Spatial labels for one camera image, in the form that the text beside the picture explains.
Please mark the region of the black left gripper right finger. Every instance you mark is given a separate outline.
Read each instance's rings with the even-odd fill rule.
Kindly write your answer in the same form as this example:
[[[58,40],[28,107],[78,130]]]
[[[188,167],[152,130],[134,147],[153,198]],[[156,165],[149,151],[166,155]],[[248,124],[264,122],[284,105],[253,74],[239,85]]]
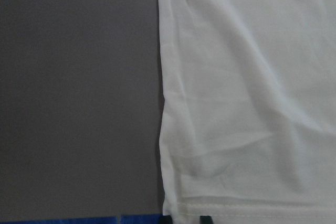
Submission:
[[[200,216],[200,224],[213,224],[213,219],[211,216]]]

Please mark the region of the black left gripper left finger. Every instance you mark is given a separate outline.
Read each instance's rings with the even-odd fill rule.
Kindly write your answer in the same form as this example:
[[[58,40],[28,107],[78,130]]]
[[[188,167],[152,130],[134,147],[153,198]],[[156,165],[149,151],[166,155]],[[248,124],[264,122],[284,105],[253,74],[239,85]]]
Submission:
[[[170,215],[160,216],[160,224],[172,224],[172,217]]]

